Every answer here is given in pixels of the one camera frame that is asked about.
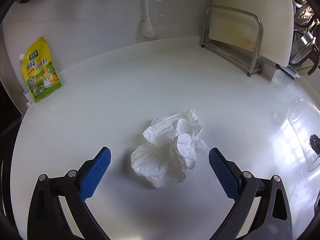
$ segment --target silver screw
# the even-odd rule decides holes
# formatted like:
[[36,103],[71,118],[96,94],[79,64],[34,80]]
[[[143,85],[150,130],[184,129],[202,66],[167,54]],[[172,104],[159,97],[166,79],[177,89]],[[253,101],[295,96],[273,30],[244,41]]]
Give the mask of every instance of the silver screw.
[[76,174],[77,174],[77,172],[75,170],[71,170],[71,171],[68,172],[68,176],[71,177],[71,178],[76,176]]
[[245,176],[246,178],[251,178],[251,173],[248,172],[248,171],[245,171],[245,172],[243,173],[243,176]]
[[278,175],[273,176],[273,179],[278,182],[281,181],[281,178]]
[[45,177],[46,177],[46,175],[45,175],[45,174],[41,174],[41,175],[39,176],[39,181],[43,181],[43,180],[45,180]]

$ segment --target chicken bouillon bag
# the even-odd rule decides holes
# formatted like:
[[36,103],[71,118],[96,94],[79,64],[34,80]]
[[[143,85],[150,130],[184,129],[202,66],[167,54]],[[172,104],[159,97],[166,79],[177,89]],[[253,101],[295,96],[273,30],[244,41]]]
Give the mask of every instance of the chicken bouillon bag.
[[43,37],[35,41],[20,59],[23,61],[23,77],[36,103],[61,87],[49,46]]

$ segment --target white cutting board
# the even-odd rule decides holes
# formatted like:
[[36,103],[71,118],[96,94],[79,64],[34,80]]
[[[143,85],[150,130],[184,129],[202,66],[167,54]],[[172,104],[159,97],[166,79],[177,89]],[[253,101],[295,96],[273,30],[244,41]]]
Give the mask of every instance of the white cutting board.
[[[251,12],[263,25],[259,54],[287,66],[293,37],[292,0],[212,0],[212,4]],[[209,38],[250,51],[258,35],[257,22],[249,16],[221,9],[211,9]]]

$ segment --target cutting board holder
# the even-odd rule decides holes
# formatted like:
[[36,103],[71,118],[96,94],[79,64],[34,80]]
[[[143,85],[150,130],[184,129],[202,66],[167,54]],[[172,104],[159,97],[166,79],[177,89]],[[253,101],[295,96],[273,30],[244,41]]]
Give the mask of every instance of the cutting board holder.
[[[258,24],[258,36],[257,36],[257,41],[255,44],[253,53],[246,49],[242,49],[237,46],[233,46],[224,42],[214,41],[209,38],[208,27],[210,26],[210,23],[208,20],[208,13],[212,8],[241,13],[249,17],[252,17],[256,20]],[[244,11],[244,10],[232,8],[232,7],[212,4],[212,5],[209,5],[204,10],[202,24],[203,24],[202,43],[201,43],[202,48],[209,49],[210,51],[216,53],[220,57],[223,57],[227,61],[231,62],[238,68],[245,71],[248,77],[250,77],[254,73],[261,74],[262,67],[266,60],[264,57],[259,55],[259,51],[262,43],[262,37],[263,37],[263,25],[260,19],[255,14]]]

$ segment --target white table surface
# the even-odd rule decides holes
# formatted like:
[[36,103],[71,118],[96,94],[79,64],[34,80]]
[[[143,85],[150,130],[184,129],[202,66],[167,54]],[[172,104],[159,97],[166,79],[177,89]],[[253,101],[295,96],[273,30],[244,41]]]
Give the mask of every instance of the white table surface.
[[[174,42],[132,45],[73,65],[60,74],[61,89],[29,106],[11,171],[13,213],[24,239],[38,176],[64,176],[106,146],[111,164],[86,203],[112,240],[208,240],[233,200],[226,197],[207,155],[196,156],[185,181],[160,189],[130,167],[130,154],[144,143],[142,132],[154,116],[192,107],[203,127],[200,138],[210,148],[218,147],[257,178],[281,176],[294,238],[305,229],[313,217],[320,169],[306,172],[286,114],[296,96],[311,100],[310,95],[281,72],[272,82],[258,74],[248,78],[192,42],[178,41],[185,46],[180,49]],[[79,235],[65,200],[62,204]]]

